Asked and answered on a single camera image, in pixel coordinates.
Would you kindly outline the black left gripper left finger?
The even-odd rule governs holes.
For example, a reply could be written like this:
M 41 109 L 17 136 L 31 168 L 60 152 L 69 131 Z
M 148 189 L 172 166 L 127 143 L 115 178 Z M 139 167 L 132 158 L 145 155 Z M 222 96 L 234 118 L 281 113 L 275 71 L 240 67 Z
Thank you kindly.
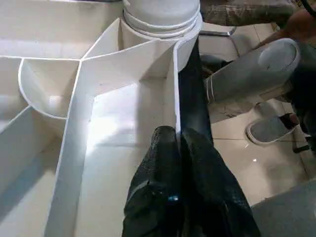
M 175 129 L 159 126 L 128 191 L 122 236 L 179 237 L 183 228 L 182 165 Z

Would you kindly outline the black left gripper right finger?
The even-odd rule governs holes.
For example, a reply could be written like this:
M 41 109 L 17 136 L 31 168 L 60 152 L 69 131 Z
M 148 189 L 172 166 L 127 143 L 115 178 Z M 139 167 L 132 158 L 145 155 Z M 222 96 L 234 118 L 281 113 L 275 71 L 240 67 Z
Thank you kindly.
M 182 132 L 188 164 L 190 237 L 259 237 L 248 201 L 212 141 L 192 128 Z

